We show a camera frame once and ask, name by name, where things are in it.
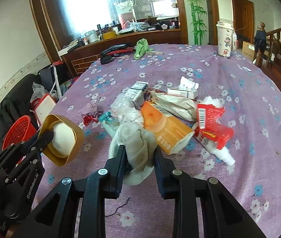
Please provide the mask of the gold white round container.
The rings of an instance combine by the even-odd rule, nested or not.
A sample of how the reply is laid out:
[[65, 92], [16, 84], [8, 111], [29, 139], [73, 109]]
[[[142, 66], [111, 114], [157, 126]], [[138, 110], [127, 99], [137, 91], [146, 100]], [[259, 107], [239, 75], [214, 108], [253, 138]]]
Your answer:
[[84, 141], [82, 129], [62, 115], [49, 114], [39, 131], [44, 141], [43, 153], [57, 166], [64, 166], [76, 157]]

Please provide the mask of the orange ointment box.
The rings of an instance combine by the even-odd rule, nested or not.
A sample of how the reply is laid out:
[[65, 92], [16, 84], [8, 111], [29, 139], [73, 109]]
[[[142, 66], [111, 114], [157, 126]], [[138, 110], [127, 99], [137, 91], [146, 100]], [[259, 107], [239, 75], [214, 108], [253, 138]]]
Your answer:
[[166, 154], [177, 154], [185, 148], [194, 131], [178, 118], [156, 105], [145, 101], [140, 109], [144, 128], [152, 132]]

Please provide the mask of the grey white cloth glove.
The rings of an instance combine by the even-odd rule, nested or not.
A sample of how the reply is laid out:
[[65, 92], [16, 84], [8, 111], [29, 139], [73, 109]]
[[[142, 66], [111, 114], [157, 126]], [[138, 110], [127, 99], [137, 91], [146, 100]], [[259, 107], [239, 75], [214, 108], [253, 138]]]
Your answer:
[[156, 137], [137, 123], [122, 123], [112, 138], [108, 158], [114, 158], [120, 145], [125, 147], [129, 169], [125, 172], [123, 184], [135, 186], [148, 178], [153, 166], [153, 153], [157, 147]]

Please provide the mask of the white tube with red label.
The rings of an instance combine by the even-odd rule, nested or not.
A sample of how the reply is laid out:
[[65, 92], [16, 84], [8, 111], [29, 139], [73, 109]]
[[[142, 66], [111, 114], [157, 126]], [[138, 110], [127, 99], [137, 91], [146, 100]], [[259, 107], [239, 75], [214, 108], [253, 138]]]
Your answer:
[[219, 160], [222, 160], [227, 166], [232, 166], [235, 164], [234, 158], [229, 153], [227, 147], [223, 147], [222, 149], [217, 148], [216, 142], [207, 138], [205, 134], [202, 134], [202, 131], [199, 129], [199, 123], [196, 122], [192, 126], [192, 130], [194, 131], [194, 137], [201, 143], [201, 145], [206, 149], [210, 154], [215, 155]]

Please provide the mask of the red white torn package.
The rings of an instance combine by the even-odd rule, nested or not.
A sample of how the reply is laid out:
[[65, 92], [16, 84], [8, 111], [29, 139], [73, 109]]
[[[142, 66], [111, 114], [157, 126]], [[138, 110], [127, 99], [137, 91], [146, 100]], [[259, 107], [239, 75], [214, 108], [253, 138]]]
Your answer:
[[200, 133], [216, 143], [216, 148], [221, 150], [233, 137], [234, 130], [231, 127], [218, 123], [225, 113], [225, 108], [218, 108], [212, 104], [197, 105], [197, 119]]

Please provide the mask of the beige paper bag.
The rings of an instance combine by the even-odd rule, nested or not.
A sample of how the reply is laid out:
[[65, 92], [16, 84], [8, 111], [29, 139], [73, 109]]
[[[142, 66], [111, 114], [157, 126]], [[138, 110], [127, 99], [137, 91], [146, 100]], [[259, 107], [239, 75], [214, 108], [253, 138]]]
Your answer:
[[152, 100], [167, 112], [187, 121], [197, 120], [197, 103], [192, 99], [150, 91]]

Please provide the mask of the clear plastic bag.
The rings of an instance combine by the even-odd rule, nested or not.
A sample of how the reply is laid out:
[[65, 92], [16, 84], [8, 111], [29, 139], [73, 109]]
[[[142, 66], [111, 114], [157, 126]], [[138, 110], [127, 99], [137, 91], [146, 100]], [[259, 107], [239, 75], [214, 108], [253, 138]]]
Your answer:
[[32, 89], [33, 94], [30, 99], [31, 103], [33, 103], [37, 99], [42, 99], [42, 97], [48, 94], [48, 91], [41, 84], [37, 84], [36, 82], [33, 82]]
[[118, 119], [120, 124], [136, 123], [141, 127], [144, 126], [144, 118], [140, 110], [135, 108], [133, 101], [120, 93], [110, 105], [111, 115]]

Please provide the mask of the blue white small carton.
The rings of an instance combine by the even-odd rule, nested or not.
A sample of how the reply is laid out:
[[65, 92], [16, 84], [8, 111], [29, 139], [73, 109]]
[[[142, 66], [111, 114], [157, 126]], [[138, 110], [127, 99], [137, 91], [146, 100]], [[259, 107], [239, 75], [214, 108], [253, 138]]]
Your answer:
[[128, 97], [134, 104], [136, 109], [140, 109], [143, 103], [145, 102], [144, 92], [137, 89], [129, 89], [125, 93], [125, 97]]

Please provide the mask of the teal tissue pack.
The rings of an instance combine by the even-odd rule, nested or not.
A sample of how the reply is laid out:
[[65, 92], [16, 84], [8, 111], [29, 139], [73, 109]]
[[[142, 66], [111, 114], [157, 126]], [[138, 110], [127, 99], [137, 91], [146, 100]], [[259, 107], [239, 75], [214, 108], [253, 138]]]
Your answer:
[[113, 138], [120, 125], [118, 119], [113, 117], [110, 111], [107, 111], [99, 116], [98, 121], [101, 123], [110, 137]]

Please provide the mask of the clear plastic bag on sofa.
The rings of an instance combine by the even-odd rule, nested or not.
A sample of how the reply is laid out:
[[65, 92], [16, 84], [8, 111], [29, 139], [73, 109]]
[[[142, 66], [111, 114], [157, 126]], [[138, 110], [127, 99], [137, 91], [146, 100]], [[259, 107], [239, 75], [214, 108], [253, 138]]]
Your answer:
[[42, 99], [42, 97], [48, 94], [48, 91], [41, 84], [37, 84], [36, 82], [33, 82], [32, 89], [33, 94], [30, 99], [31, 103], [33, 103], [37, 99]]

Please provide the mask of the purple floral tablecloth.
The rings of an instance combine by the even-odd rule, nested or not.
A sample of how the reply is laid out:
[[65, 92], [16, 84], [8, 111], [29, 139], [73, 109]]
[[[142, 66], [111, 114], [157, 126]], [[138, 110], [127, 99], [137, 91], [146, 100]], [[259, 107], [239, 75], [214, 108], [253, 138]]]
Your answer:
[[99, 61], [76, 80], [52, 113], [63, 115], [84, 133], [81, 149], [61, 167], [42, 157], [45, 174], [35, 205], [65, 177], [87, 177], [104, 166], [112, 137], [101, 123], [84, 124], [84, 108], [95, 104], [109, 112], [118, 95], [136, 83], [167, 92], [183, 77], [197, 83], [197, 98], [218, 99], [224, 107], [219, 123], [234, 130], [226, 148], [231, 166], [189, 135], [193, 122], [176, 119], [168, 136], [158, 135], [163, 155], [198, 179], [217, 178], [243, 206], [265, 236], [281, 235], [281, 92], [271, 79], [239, 53], [226, 59], [214, 46], [154, 45], [154, 54], [132, 55], [102, 65]]

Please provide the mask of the black red pouch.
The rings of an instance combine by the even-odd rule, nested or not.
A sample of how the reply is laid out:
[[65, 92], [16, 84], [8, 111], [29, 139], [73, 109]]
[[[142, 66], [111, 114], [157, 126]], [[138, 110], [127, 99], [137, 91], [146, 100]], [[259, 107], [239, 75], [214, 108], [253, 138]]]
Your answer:
[[120, 44], [120, 45], [113, 45], [109, 48], [105, 49], [100, 53], [101, 56], [104, 55], [115, 55], [115, 54], [123, 54], [123, 53], [129, 53], [134, 50], [134, 46], [129, 46], [127, 44]]

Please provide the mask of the green cloth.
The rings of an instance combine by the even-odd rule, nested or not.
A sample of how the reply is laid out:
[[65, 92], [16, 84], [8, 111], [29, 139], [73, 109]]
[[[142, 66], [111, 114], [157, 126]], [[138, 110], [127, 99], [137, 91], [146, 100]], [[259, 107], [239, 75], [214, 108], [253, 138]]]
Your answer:
[[146, 39], [142, 38], [137, 41], [136, 46], [135, 46], [135, 54], [134, 54], [134, 59], [138, 60], [140, 59], [146, 52], [151, 52], [153, 51], [153, 48], [149, 47], [149, 43]]

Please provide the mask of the cardboard box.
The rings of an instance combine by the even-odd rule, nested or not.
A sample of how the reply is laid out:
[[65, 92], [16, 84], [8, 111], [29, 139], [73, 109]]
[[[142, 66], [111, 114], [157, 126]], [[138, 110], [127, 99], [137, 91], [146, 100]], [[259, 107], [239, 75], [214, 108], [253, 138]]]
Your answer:
[[243, 42], [242, 54], [245, 58], [248, 58], [250, 61], [254, 61], [255, 56], [255, 47], [249, 42]]

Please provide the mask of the wooden door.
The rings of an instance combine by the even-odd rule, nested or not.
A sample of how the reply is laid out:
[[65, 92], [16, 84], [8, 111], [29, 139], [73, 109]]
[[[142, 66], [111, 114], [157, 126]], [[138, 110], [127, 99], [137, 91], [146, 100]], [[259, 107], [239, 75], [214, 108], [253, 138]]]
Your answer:
[[233, 6], [233, 24], [237, 36], [252, 43], [254, 38], [254, 3], [249, 0], [231, 0]]

